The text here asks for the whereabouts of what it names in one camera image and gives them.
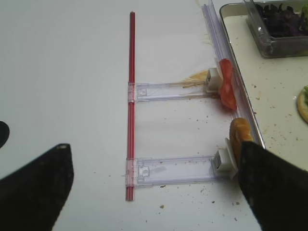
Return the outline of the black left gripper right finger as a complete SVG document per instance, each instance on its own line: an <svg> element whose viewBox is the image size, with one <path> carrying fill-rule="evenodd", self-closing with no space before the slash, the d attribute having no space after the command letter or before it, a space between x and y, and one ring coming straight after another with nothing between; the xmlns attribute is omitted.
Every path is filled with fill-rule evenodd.
<svg viewBox="0 0 308 231"><path fill-rule="evenodd" d="M244 141L238 180L263 231L308 229L307 171L252 141Z"/></svg>

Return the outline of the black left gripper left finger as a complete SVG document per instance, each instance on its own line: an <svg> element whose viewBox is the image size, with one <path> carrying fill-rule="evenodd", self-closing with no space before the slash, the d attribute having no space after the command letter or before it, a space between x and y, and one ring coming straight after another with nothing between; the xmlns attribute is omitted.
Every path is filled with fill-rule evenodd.
<svg viewBox="0 0 308 231"><path fill-rule="evenodd" d="M69 144L58 144L0 180L2 231L51 231L70 194Z"/></svg>

